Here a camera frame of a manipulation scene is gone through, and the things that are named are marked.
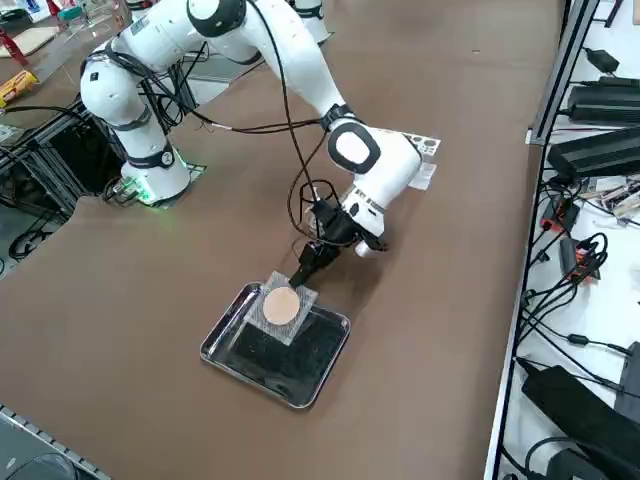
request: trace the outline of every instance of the paper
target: paper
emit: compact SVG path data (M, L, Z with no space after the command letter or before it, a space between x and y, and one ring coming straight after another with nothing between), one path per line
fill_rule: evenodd
M409 183L411 188L415 188L417 190L426 190L429 188L431 184L431 179L433 178L433 174L436 172L436 165L433 163L422 162L420 165L420 170L413 177L413 180Z

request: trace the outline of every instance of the label sticker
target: label sticker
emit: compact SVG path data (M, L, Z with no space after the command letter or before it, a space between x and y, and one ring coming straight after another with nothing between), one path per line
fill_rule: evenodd
M131 35L132 36L136 36L138 33L140 33L142 31L142 29L144 27L146 27L147 25L149 25L149 20L147 19L147 17L142 17L140 20L138 20L136 23L134 23L133 25L131 25Z

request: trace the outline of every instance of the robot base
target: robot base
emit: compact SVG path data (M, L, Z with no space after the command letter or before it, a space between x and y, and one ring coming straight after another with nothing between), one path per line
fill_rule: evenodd
M174 149L175 162L170 168L136 168L129 163L122 166L121 183L138 193L137 200L145 205L154 205L162 200L175 198L189 186L187 165Z

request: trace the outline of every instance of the yellow object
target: yellow object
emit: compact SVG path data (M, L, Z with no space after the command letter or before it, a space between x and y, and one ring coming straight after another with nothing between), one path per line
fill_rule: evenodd
M31 85L33 85L37 81L38 79L31 72L22 70L12 79L4 82L4 84L0 87L0 108L4 108L7 103L9 103L25 90L28 90Z

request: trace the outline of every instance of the black power adapter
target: black power adapter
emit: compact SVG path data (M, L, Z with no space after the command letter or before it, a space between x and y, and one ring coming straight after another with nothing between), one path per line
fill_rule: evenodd
M613 73L620 66L620 62L605 50L591 50L587 47L583 47L583 49L587 53L589 63L602 73Z

